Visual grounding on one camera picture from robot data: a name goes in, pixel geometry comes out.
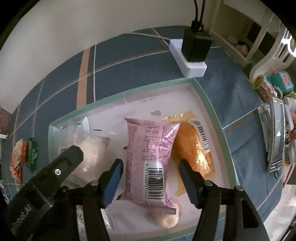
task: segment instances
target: screw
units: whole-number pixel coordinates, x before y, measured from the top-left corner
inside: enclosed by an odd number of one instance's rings
[[[205,180],[205,185],[210,187],[213,185],[213,183],[210,180]]]
[[[55,169],[55,170],[54,170],[54,173],[55,173],[56,175],[58,175],[58,176],[59,176],[59,175],[60,175],[62,172],[61,172],[61,170],[60,170],[60,169]]]
[[[97,185],[99,184],[99,181],[98,181],[98,180],[92,180],[92,181],[90,182],[90,184],[91,184],[92,186],[97,186]]]
[[[236,186],[235,187],[236,188],[236,190],[238,190],[238,191],[240,191],[240,192],[242,192],[244,189],[242,188],[242,186]]]

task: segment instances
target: barcode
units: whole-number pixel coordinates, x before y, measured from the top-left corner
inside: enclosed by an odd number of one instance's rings
[[[206,137],[206,135],[205,135],[205,131],[204,131],[204,129],[203,129],[203,127],[202,127],[200,121],[198,121],[198,120],[190,120],[189,122],[190,122],[192,125],[194,125],[195,128],[197,129],[198,134],[199,134],[199,136],[200,136],[200,138],[201,138],[201,140],[202,140],[202,147],[203,147],[203,149],[204,149],[204,152],[205,152],[205,151],[208,151],[208,150],[210,149],[210,147],[209,147],[209,143],[207,142],[207,137]]]
[[[148,168],[148,199],[163,199],[162,168]]]

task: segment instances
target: teal box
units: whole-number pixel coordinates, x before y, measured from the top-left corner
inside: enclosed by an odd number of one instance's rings
[[[293,91],[293,83],[289,74],[286,71],[276,70],[270,77],[270,83],[277,86],[283,92],[283,96]]]

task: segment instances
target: black cable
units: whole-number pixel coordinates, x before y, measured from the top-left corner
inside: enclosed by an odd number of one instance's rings
[[[200,25],[202,24],[202,18],[205,11],[205,0],[202,1],[202,11],[200,13]]]
[[[274,178],[279,179],[279,172],[278,171],[274,171]]]
[[[195,5],[195,19],[194,22],[197,22],[197,18],[198,18],[198,6],[197,6],[197,2],[196,0],[194,0],[194,5]]]
[[[200,20],[197,22],[195,26],[195,32],[201,32],[203,30],[202,19],[205,12],[205,0],[202,1],[202,11],[200,13]]]
[[[193,1],[194,1],[194,5],[195,5],[195,18],[191,22],[191,29],[192,30],[194,30],[196,28],[197,18],[198,18],[198,6],[197,6],[197,2],[196,2],[196,0],[193,0]]]

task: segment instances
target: green candy wrapper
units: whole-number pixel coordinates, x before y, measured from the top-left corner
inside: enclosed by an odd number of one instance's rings
[[[28,139],[27,167],[31,172],[36,170],[38,146],[34,138]]]

